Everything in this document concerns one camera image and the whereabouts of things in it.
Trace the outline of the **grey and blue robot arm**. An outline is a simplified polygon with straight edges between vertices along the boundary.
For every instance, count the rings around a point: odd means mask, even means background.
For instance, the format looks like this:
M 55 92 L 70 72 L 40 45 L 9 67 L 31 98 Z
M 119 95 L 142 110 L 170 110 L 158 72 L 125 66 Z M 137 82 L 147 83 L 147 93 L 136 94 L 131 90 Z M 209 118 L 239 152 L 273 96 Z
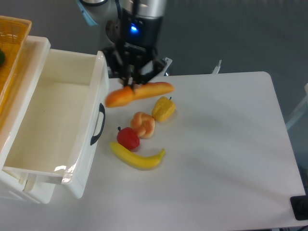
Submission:
M 157 54 L 166 4 L 165 0 L 115 1 L 117 18 L 105 27 L 113 45 L 103 53 L 124 87 L 144 86 L 166 66 Z

